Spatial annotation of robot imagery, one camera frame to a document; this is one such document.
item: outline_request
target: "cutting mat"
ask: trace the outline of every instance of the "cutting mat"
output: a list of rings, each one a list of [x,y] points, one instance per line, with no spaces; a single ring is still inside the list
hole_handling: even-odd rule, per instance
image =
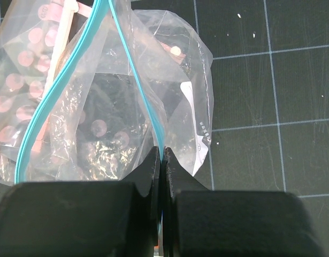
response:
[[[0,0],[0,23],[9,4]],[[196,178],[296,194],[329,255],[329,0],[132,4],[177,13],[214,55],[213,142]]]

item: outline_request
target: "plastic bag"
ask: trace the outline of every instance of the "plastic bag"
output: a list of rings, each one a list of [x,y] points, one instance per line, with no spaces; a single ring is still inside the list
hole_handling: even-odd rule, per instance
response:
[[[0,27],[0,182],[14,181],[22,135],[43,95],[62,8],[60,1],[12,1]],[[37,140],[34,152],[42,142]]]
[[[66,47],[58,73],[85,29]],[[164,144],[194,175],[211,140],[211,61],[175,14],[133,12],[129,1],[117,0],[52,108],[41,150],[32,151],[20,181],[122,179]]]

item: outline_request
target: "blue zipper seal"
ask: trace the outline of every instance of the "blue zipper seal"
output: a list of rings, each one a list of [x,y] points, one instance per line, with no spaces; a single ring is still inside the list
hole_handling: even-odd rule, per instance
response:
[[[21,142],[17,156],[16,171],[14,174],[15,184],[18,184],[26,180],[26,170],[30,160],[31,149],[36,141],[38,133],[40,132],[44,122],[47,120],[47,117],[50,114],[51,110],[54,108],[57,100],[61,96],[64,88],[68,84],[70,77],[75,71],[75,68],[79,60],[91,45],[93,38],[100,27],[100,24],[102,23],[104,17],[107,15],[110,9],[114,16],[114,20],[116,22],[119,36],[123,43],[124,49],[126,51],[126,55],[129,60],[131,69],[133,71],[134,78],[137,83],[138,89],[140,91],[142,100],[144,101],[149,118],[154,128],[155,137],[157,139],[158,146],[160,147],[160,149],[164,149],[164,128],[162,127],[156,112],[154,111],[153,107],[149,103],[141,87],[139,74],[134,65],[133,58],[127,46],[123,32],[121,31],[119,20],[116,11],[114,9],[113,2],[112,0],[109,0],[108,3],[106,0],[95,0],[93,3],[91,15],[87,20],[87,24],[82,32],[82,35],[77,45],[75,46],[65,66],[54,80],[52,87],[49,89],[48,93],[45,95],[41,103],[36,108],[34,115],[32,116],[32,119],[28,125],[28,128]],[[160,151],[160,154],[162,159],[163,157],[162,150]]]

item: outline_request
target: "pink circle sticker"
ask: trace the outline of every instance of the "pink circle sticker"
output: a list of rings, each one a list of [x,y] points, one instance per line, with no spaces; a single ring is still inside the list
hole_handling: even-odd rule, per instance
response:
[[[82,111],[80,120],[79,120],[79,124],[82,124],[83,122],[85,122],[85,119],[86,119],[86,113],[85,113],[85,111]]]
[[[0,96],[0,112],[7,112],[12,107],[13,99]]]
[[[57,30],[55,29],[49,30],[45,36],[45,44],[48,47],[53,47],[55,45],[56,36],[57,36]]]
[[[44,86],[40,81],[35,80],[31,82],[29,90],[30,90],[30,95],[32,97],[38,98],[42,96],[44,91]]]
[[[126,148],[130,143],[130,137],[124,131],[119,131],[118,133],[116,133],[114,135],[114,138],[119,141],[121,149]]]
[[[42,55],[37,64],[37,69],[40,72],[46,72],[50,67],[50,58],[46,55]]]
[[[13,73],[6,78],[6,85],[12,90],[21,89],[24,85],[24,79],[21,75]]]
[[[34,61],[34,54],[31,51],[23,51],[18,55],[18,63],[21,66],[29,67]]]
[[[29,40],[32,44],[37,44],[40,42],[43,36],[43,30],[41,28],[33,28],[29,32]]]
[[[21,121],[31,120],[33,113],[35,112],[35,108],[30,105],[25,105],[17,109],[16,117]]]
[[[0,131],[0,142],[7,143],[11,141],[13,136],[17,133],[17,130],[13,126],[4,127]]]
[[[97,119],[91,124],[90,129],[91,129],[93,135],[99,138],[106,134],[107,124],[103,120]]]

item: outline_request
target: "black clamp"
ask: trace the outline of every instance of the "black clamp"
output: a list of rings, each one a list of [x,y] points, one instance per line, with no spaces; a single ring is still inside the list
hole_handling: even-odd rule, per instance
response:
[[[301,201],[209,191],[170,148],[119,182],[25,183],[0,203],[0,256],[324,256]]]

